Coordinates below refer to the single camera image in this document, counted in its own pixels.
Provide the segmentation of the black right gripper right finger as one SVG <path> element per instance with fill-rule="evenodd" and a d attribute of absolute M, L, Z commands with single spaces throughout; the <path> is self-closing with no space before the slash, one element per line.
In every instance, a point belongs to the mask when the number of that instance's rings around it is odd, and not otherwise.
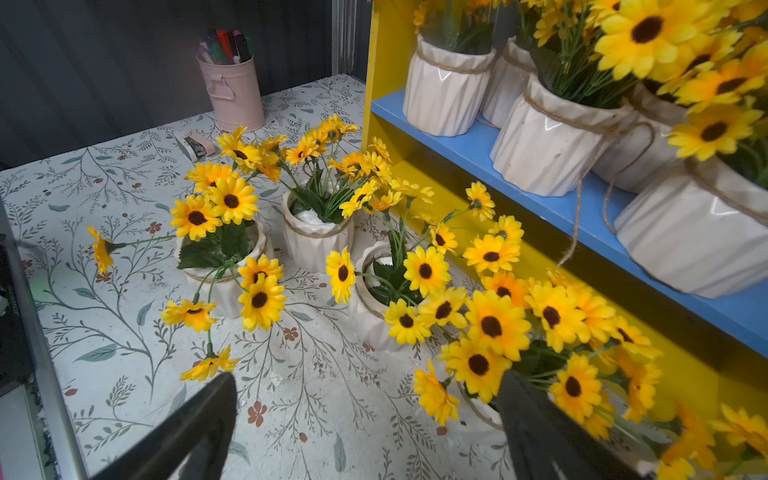
<path fill-rule="evenodd" d="M 638 479 L 640 475 L 510 370 L 496 400 L 518 479 Z"/>

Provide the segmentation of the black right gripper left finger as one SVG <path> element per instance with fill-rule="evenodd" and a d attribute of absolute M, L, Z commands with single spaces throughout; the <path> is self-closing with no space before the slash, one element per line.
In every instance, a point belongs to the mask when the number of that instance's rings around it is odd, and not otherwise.
<path fill-rule="evenodd" d="M 97 479 L 169 479 L 184 465 L 183 479 L 219 479 L 233 437 L 235 378 L 217 375 Z"/>

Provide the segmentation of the sunflower pot taken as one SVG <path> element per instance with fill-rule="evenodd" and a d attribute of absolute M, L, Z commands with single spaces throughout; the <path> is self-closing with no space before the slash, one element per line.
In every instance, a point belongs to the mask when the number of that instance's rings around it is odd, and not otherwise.
<path fill-rule="evenodd" d="M 221 153 L 241 172 L 262 174 L 286 188 L 280 207 L 284 241 L 302 270 L 321 273 L 331 252 L 352 248 L 353 215 L 392 179 L 382 143 L 365 151 L 344 150 L 344 140 L 357 131 L 356 125 L 332 115 L 305 132 L 293 148 L 283 146 L 284 136 L 246 143 L 243 126 L 216 138 Z"/>
<path fill-rule="evenodd" d="M 699 474 L 733 479 L 743 463 L 767 459 L 767 421 L 743 407 L 721 404 L 720 416 L 706 419 L 679 400 L 667 425 L 677 439 L 661 450 L 655 470 L 658 479 L 694 479 Z M 739 458 L 725 469 L 715 453 L 720 440 L 741 449 Z"/>

